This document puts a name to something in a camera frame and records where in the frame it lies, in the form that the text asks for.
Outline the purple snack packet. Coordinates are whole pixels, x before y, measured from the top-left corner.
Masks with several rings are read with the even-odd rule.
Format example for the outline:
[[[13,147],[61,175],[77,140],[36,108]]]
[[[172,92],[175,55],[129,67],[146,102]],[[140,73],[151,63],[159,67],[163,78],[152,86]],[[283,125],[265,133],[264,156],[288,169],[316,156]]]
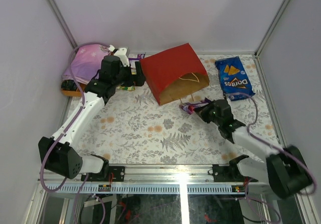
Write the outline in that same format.
[[[200,101],[181,103],[179,108],[191,115],[195,111],[195,109],[204,107],[210,104],[211,102],[212,101],[209,100],[208,98],[204,98],[203,100],[200,100]]]
[[[140,61],[141,59],[145,58],[145,53],[138,53],[138,54],[130,54],[128,56],[129,62],[136,62]]]

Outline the yellow green snack packet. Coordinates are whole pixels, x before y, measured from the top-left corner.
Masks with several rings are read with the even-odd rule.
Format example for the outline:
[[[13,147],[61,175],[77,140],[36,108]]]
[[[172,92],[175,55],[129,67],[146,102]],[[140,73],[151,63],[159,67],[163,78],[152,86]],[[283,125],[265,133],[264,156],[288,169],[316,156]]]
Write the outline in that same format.
[[[119,86],[118,89],[125,91],[135,91],[135,86]]]

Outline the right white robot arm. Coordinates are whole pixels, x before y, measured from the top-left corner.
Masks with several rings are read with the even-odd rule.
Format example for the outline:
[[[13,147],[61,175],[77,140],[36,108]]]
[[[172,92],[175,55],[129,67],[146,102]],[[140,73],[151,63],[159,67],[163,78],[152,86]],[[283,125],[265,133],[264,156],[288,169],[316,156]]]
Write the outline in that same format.
[[[313,174],[307,168],[300,150],[295,146],[281,148],[250,132],[248,125],[234,118],[227,100],[220,99],[195,108],[194,112],[206,123],[214,123],[221,136],[256,157],[242,157],[229,168],[234,181],[252,177],[268,184],[276,196],[285,199],[294,194],[310,195],[317,188]]]

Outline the blue snack packet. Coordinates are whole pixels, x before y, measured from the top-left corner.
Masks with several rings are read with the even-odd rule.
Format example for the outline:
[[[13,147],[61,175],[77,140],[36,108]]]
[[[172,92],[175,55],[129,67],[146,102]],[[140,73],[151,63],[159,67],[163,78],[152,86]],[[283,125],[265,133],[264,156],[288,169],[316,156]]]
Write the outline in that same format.
[[[239,56],[215,61],[223,96],[231,101],[255,95]]]

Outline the red paper bag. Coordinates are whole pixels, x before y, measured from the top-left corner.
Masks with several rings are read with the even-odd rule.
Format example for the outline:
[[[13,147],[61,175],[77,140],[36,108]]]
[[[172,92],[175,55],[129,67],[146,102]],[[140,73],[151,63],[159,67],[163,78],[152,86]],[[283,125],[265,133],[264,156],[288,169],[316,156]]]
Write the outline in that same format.
[[[140,63],[159,105],[185,98],[209,86],[207,71],[188,43],[146,57]]]

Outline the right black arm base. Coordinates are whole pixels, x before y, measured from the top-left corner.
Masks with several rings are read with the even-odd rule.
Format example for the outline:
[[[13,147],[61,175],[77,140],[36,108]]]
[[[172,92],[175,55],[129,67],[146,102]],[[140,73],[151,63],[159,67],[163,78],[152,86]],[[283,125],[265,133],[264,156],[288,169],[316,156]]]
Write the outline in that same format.
[[[244,176],[240,173],[237,164],[241,160],[249,159],[248,155],[241,155],[229,161],[227,165],[213,164],[212,168],[208,170],[208,175],[214,178],[214,182],[243,182],[245,183],[251,177]]]

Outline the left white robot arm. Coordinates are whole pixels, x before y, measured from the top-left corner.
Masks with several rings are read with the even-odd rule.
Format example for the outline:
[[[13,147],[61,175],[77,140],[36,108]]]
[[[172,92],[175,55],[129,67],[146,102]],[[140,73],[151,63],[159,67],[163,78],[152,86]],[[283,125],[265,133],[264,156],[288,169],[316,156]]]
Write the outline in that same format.
[[[68,179],[88,174],[91,180],[106,180],[110,174],[109,161],[94,154],[81,156],[75,145],[90,121],[116,93],[117,87],[143,86],[144,82],[145,76],[139,61],[126,66],[118,56],[105,56],[101,68],[86,85],[77,108],[51,137],[40,139],[41,169]]]

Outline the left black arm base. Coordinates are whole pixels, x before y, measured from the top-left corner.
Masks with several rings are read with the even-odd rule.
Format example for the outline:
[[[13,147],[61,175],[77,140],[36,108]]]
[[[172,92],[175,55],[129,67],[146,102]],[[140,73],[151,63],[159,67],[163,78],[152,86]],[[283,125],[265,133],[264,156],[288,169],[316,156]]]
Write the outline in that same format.
[[[90,173],[87,181],[91,182],[123,182],[125,177],[124,166],[108,166],[99,173]]]

